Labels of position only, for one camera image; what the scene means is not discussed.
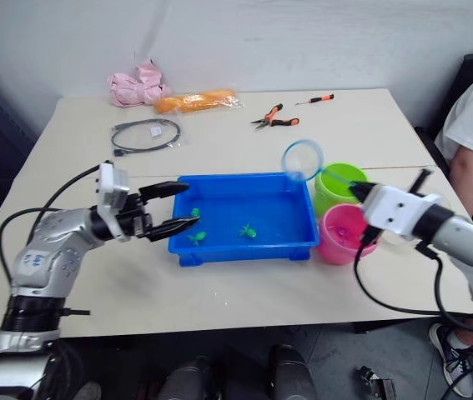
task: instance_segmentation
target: blue plastic tray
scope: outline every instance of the blue plastic tray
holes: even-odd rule
[[[168,250],[183,267],[261,258],[306,260],[320,242],[306,182],[284,173],[180,177],[189,189],[175,197],[173,217],[199,209],[200,219],[169,239]],[[257,235],[240,236],[249,225]],[[199,232],[206,237],[195,246]]]

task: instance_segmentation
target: orange-handled pliers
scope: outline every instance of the orange-handled pliers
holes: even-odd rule
[[[297,125],[299,123],[299,118],[292,118],[292,119],[285,119],[285,120],[273,119],[274,115],[282,109],[283,109],[283,105],[277,104],[275,107],[271,109],[270,112],[264,115],[264,118],[257,119],[256,121],[253,121],[252,123],[259,124],[259,126],[257,126],[256,129],[263,128],[266,125],[270,125],[271,127],[276,127],[278,125],[291,127],[292,125]]]

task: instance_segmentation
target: plastic bag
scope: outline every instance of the plastic bag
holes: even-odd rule
[[[167,118],[150,118],[120,123],[110,132],[114,157],[150,153],[188,144],[178,109]]]
[[[153,106],[154,111],[159,114],[169,113],[176,108],[182,113],[189,113],[216,107],[240,108],[242,102],[236,92],[220,89],[199,94],[161,98]]]

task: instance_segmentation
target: white wall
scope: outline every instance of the white wall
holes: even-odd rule
[[[0,0],[0,91],[38,132],[149,56],[179,93],[387,87],[424,123],[465,53],[473,0]]]

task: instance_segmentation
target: silver robotic arm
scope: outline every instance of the silver robotic arm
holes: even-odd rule
[[[473,223],[438,205],[439,196],[418,193],[428,174],[422,170],[409,192],[367,182],[356,182],[351,192],[362,202],[370,226],[407,240],[419,238],[450,255],[467,278],[473,297]]]
[[[64,395],[63,385],[55,379],[59,360],[53,346],[60,337],[61,317],[89,314],[64,307],[84,254],[113,238],[156,241],[191,227],[197,217],[175,218],[154,227],[144,211],[149,199],[187,188],[185,183],[163,182],[129,195],[126,172],[103,163],[97,206],[54,212],[38,224],[13,265],[10,299],[0,327],[0,394],[24,388],[32,399]]]

